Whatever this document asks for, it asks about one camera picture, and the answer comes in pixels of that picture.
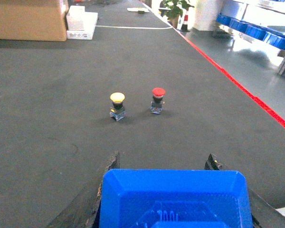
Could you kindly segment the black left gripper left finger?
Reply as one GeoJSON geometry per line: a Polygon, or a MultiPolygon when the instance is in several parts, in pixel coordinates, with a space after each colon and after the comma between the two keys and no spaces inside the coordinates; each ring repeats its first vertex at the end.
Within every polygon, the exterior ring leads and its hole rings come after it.
{"type": "Polygon", "coordinates": [[[95,177],[83,187],[79,194],[58,216],[48,225],[48,228],[97,228],[99,226],[100,203],[104,175],[120,168],[120,153],[113,152],[95,177]]]}

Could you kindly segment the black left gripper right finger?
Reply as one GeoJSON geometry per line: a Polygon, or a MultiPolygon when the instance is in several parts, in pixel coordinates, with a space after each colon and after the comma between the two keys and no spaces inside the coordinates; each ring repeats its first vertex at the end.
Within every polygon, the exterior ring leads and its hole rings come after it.
{"type": "MultiPolygon", "coordinates": [[[[219,162],[217,156],[210,154],[205,170],[229,171],[230,168],[219,162]]],[[[285,228],[285,216],[268,204],[263,198],[247,187],[254,228],[285,228]]]]}

